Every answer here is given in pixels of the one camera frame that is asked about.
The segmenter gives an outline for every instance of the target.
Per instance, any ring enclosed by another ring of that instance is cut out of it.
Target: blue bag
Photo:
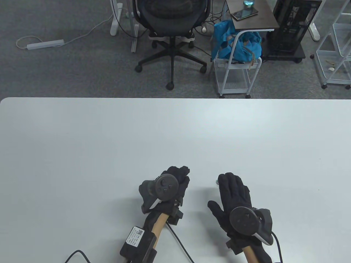
[[[229,59],[232,52],[232,45],[235,36],[240,31],[235,30],[233,21],[224,20],[214,25],[213,37],[216,44],[212,50],[212,59],[214,59],[218,52],[219,59]],[[257,32],[246,32],[242,34],[235,47],[233,60],[239,62],[253,62],[253,60],[261,57],[262,38]]]

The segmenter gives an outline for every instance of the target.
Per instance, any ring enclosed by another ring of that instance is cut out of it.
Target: white power cable
[[[97,28],[99,25],[101,25],[101,24],[103,24],[103,23],[108,22],[112,17],[113,17],[113,14],[112,14],[108,19],[106,19],[106,20],[104,20],[104,21],[98,23],[96,26],[94,26],[87,34],[84,34],[84,35],[82,35],[82,36],[79,36],[79,37],[77,37],[77,38],[74,38],[74,39],[72,39],[72,40],[70,40],[70,41],[64,43],[63,45],[59,45],[59,46],[55,46],[55,47],[62,47],[62,46],[64,46],[64,45],[68,44],[68,43],[73,42],[74,40],[77,40],[77,39],[80,39],[80,38],[83,38],[83,37],[89,35],[95,28]],[[32,36],[32,35],[30,35],[30,36],[23,36],[23,37],[21,37],[21,38],[19,38],[19,39],[16,40],[16,47],[18,47],[19,49],[27,49],[27,47],[20,47],[20,46],[18,45],[18,42],[19,42],[20,40],[22,40],[22,39],[25,39],[25,38],[36,38],[36,39],[38,39],[40,42],[44,42],[44,41],[42,41],[42,40],[41,40],[39,37],[37,37],[37,36]]]

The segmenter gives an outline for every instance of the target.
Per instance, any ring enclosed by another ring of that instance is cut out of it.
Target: smartphone
[[[243,10],[240,10],[238,12],[231,13],[230,15],[234,17],[235,20],[240,21],[244,18],[257,15],[257,14],[258,14],[258,11],[252,6],[252,7],[248,7]]]

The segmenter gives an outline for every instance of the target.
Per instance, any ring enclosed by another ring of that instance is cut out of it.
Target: chair base
[[[143,67],[142,67],[143,64],[150,62],[150,61],[153,61],[155,59],[164,57],[164,56],[170,56],[171,57],[171,81],[166,86],[166,88],[168,90],[174,89],[173,75],[174,75],[174,58],[175,58],[175,56],[181,56],[183,58],[190,59],[194,62],[202,64],[203,66],[200,69],[201,73],[206,73],[206,70],[207,70],[207,63],[205,61],[198,59],[197,57],[195,57],[187,52],[184,52],[180,49],[181,47],[187,45],[188,43],[181,42],[178,45],[176,45],[175,39],[176,38],[174,36],[170,37],[169,44],[166,42],[163,42],[163,41],[154,40],[152,42],[153,48],[156,48],[157,44],[159,44],[159,45],[163,46],[165,49],[162,50],[161,52],[158,52],[158,53],[156,53],[148,58],[145,58],[145,59],[139,61],[138,65],[135,67],[135,71],[139,73],[143,70]]]

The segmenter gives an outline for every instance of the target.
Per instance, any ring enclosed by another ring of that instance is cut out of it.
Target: dark tabletop
[[[230,13],[235,13],[245,8],[244,0],[227,0]],[[232,18],[235,29],[270,29],[279,28],[279,25],[267,4],[266,0],[255,0],[254,8],[258,11],[257,15],[236,21]]]

